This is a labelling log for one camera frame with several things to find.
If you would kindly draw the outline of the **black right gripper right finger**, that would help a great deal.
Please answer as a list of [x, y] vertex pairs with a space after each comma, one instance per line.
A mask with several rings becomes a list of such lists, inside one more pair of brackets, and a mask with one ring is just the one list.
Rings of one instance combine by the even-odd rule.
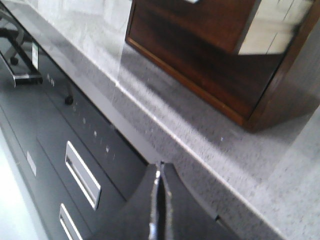
[[172, 163], [160, 165], [165, 197], [165, 240], [238, 240], [217, 223], [182, 182]]

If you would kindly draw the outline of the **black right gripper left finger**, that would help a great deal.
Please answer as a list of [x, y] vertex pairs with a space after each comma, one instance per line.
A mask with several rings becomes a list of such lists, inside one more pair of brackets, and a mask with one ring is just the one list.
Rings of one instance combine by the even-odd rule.
[[90, 237], [91, 240], [159, 240], [163, 183], [157, 165], [150, 164], [122, 209]]

